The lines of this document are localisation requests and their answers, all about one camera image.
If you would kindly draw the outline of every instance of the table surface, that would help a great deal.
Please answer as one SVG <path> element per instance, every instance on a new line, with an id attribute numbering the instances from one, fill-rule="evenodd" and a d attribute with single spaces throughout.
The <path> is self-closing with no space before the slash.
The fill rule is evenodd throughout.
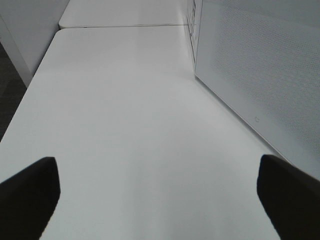
<path id="1" fill-rule="evenodd" d="M 59 25 L 64 28 L 183 25 L 186 0 L 70 0 Z"/>
<path id="2" fill-rule="evenodd" d="M 279 239 L 256 192 L 273 152 L 195 79 L 186 31 L 56 34 L 0 143 L 1 182 L 56 157 L 41 239 Z"/>

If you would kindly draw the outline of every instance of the floor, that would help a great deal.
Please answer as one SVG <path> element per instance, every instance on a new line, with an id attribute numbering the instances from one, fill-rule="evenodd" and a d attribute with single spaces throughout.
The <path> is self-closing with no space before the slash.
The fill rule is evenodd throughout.
<path id="1" fill-rule="evenodd" d="M 0 141 L 27 88 L 0 44 Z"/>

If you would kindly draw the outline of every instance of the perforated panel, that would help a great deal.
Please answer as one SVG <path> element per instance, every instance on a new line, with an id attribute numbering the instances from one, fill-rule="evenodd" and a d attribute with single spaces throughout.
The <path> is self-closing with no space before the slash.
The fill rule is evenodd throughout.
<path id="1" fill-rule="evenodd" d="M 320 160 L 320 3 L 263 2 L 204 1 L 196 74 L 289 161 Z"/>

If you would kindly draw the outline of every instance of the black foam pad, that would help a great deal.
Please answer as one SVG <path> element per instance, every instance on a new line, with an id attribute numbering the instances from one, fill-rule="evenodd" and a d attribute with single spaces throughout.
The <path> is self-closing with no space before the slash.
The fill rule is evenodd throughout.
<path id="1" fill-rule="evenodd" d="M 282 240 L 320 239 L 320 182 L 288 162 L 261 158 L 257 193 Z"/>
<path id="2" fill-rule="evenodd" d="M 0 184 L 0 239 L 41 237 L 60 197 L 57 163 L 42 158 Z"/>

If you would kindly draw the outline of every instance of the white wall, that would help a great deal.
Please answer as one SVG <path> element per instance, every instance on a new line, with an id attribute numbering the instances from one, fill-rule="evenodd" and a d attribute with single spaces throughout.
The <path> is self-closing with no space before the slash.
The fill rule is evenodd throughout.
<path id="1" fill-rule="evenodd" d="M 0 41 L 28 86 L 69 0 L 0 0 Z"/>

